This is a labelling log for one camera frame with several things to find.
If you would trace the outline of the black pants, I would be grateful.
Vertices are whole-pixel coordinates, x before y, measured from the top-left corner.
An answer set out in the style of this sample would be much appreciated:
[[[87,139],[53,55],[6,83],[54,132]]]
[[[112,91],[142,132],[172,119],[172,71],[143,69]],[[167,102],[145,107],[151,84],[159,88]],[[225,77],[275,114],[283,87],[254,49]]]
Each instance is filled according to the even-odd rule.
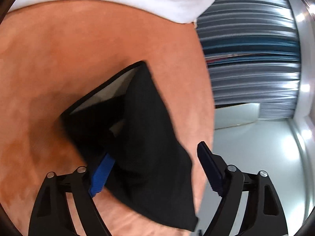
[[[75,102],[61,119],[87,167],[96,169],[106,155],[114,159],[103,188],[120,202],[159,224],[196,228],[192,160],[144,61]]]

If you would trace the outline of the grey blue curtains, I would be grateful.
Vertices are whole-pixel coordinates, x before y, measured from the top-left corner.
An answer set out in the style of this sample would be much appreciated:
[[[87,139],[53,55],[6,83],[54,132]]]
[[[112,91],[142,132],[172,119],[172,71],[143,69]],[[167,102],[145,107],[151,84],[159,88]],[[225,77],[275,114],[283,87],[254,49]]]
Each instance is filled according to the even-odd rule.
[[[197,34],[216,107],[256,103],[261,119],[294,115],[301,49],[288,0],[216,0]]]

